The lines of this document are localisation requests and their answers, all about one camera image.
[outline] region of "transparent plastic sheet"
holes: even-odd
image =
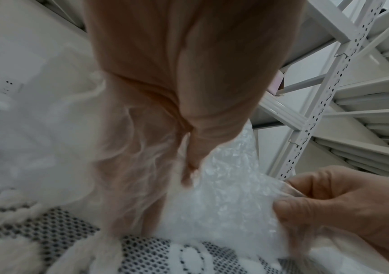
[[[108,106],[103,94],[109,87],[96,71],[91,57],[65,49],[25,85],[10,110],[0,113],[1,183],[49,206],[63,206],[101,228],[107,221],[102,212],[110,194],[112,199],[124,200],[117,206],[135,204],[140,208],[138,212],[166,194],[154,234],[157,237],[177,242],[210,241],[234,249],[239,256],[260,256],[278,269],[278,259],[293,256],[305,273],[315,272],[316,264],[311,258],[338,273],[348,256],[371,269],[389,273],[389,263],[356,235],[330,228],[285,230],[278,223],[273,202],[301,194],[259,172],[250,122],[235,140],[216,148],[205,160],[193,189],[181,186],[185,139],[178,156],[170,162],[170,185],[164,191],[151,192],[145,183],[149,180],[112,191],[109,182],[97,177],[92,163],[123,153],[126,141],[116,142],[116,146],[97,146],[103,129],[100,117]],[[130,113],[130,109],[119,112],[124,113]],[[120,115],[115,119],[125,118]],[[122,132],[131,132],[134,124],[123,124],[130,128]],[[142,138],[130,136],[130,140]],[[159,154],[161,150],[166,147],[152,148],[150,153]],[[140,161],[146,160],[138,158],[132,164],[144,164]],[[154,161],[147,162],[154,172]],[[296,243],[291,254],[290,235]]]

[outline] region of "plastic packaging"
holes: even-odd
[[[186,139],[178,155],[175,150],[175,156],[166,159],[165,169],[158,171],[155,163],[161,159],[157,155],[175,143],[173,138],[182,136],[171,130],[149,146],[141,133],[146,127],[154,129],[155,121],[135,124],[130,119],[142,116],[142,111],[127,105],[116,108],[112,119],[123,128],[116,132],[119,135],[109,136],[113,142],[103,141],[100,117],[109,106],[104,95],[112,87],[96,70],[91,57],[65,49],[25,85],[9,110],[0,113],[0,182],[46,205],[63,206],[101,228],[108,221],[102,213],[112,214],[109,199],[120,201],[115,212],[134,213],[141,223],[143,210],[165,195],[157,237],[210,241],[234,249],[239,256],[260,256],[277,268],[278,259],[292,255],[307,273],[313,270],[311,254],[332,272],[339,271],[347,255],[389,273],[387,261],[362,239],[329,228],[296,228],[292,232],[298,244],[290,254],[289,231],[278,223],[272,203],[301,194],[259,172],[250,122],[235,140],[210,154],[192,189],[181,186]],[[127,150],[129,142],[137,142],[138,150]],[[121,154],[123,160],[113,161],[111,171],[127,164],[130,169],[122,172],[122,186],[115,186],[105,176],[97,176],[96,163]],[[127,162],[127,155],[134,160]],[[159,172],[168,172],[170,178],[157,191],[151,182]]]

